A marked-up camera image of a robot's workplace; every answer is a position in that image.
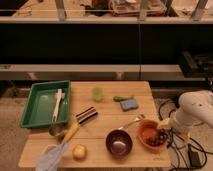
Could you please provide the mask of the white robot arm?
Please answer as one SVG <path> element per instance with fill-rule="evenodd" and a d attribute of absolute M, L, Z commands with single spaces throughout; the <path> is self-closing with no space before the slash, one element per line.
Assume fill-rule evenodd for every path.
<path fill-rule="evenodd" d="M 179 108 L 175 114 L 158 122 L 158 128 L 173 128 L 181 134 L 188 134 L 196 120 L 213 128 L 213 92 L 200 90 L 186 92 L 178 99 Z"/>

